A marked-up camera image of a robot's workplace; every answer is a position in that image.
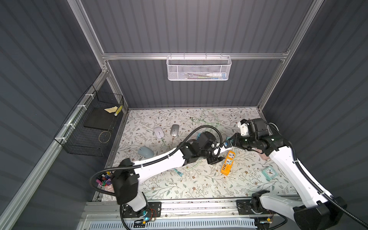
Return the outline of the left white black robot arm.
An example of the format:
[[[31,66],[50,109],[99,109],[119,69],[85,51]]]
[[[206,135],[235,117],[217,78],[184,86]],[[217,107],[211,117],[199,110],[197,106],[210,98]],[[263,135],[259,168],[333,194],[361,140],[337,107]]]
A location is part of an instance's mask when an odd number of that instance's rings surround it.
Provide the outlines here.
[[[167,153],[156,157],[132,162],[124,159],[118,167],[106,168],[93,174],[89,185],[97,192],[114,196],[119,205],[130,206],[134,212],[142,213],[149,209],[149,204],[141,185],[148,179],[171,169],[206,159],[208,164],[216,164],[224,158],[220,156],[232,145],[223,140],[219,130],[213,126],[203,125],[194,129],[179,145]],[[97,177],[111,172],[113,191],[98,187]]]

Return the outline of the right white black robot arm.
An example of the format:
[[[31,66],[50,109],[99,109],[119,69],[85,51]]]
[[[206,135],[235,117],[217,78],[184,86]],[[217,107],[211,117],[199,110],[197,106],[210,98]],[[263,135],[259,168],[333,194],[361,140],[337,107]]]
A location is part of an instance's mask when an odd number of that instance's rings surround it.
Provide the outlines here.
[[[259,149],[268,156],[296,189],[300,202],[261,190],[252,194],[250,206],[254,213],[272,211],[283,218],[293,220],[302,230],[326,230],[338,224],[342,215],[367,228],[366,222],[347,211],[341,197],[334,197],[304,167],[297,158],[290,141],[278,129],[261,118],[243,119],[237,124],[240,129],[230,142],[240,149]]]

